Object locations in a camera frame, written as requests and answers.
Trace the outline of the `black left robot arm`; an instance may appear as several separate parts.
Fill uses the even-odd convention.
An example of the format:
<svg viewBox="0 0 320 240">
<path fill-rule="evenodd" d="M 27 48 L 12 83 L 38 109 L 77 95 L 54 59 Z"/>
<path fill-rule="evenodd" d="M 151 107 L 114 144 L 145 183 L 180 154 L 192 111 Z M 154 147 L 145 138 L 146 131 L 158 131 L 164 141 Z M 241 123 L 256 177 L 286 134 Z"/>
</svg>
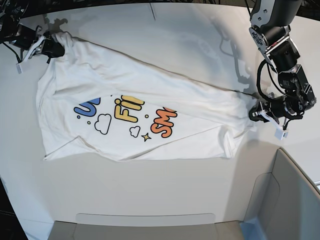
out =
<svg viewBox="0 0 320 240">
<path fill-rule="evenodd" d="M 289 122 L 301 120 L 317 102 L 303 67 L 298 64 L 300 53 L 290 37 L 290 24 L 301 4 L 300 0 L 257 0 L 250 12 L 249 33 L 264 59 L 256 77 L 262 99 L 250 110 L 249 118 L 254 122 L 272 122 L 282 132 L 287 131 Z M 277 74 L 274 86 L 281 96 L 263 93 L 264 67 Z"/>
</svg>

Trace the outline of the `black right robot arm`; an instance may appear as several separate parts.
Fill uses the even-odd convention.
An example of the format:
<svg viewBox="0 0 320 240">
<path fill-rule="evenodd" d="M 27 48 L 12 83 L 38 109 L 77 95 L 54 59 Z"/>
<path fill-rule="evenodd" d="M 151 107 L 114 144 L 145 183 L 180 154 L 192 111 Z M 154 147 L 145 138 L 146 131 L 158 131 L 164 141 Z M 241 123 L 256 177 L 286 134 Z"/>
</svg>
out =
<svg viewBox="0 0 320 240">
<path fill-rule="evenodd" d="M 45 6 L 45 0 L 2 0 L 0 2 L 0 43 L 15 54 L 17 65 L 33 56 L 49 59 L 65 54 L 64 47 L 49 32 L 37 25 L 31 29 L 20 23 L 26 14 L 33 14 Z"/>
</svg>

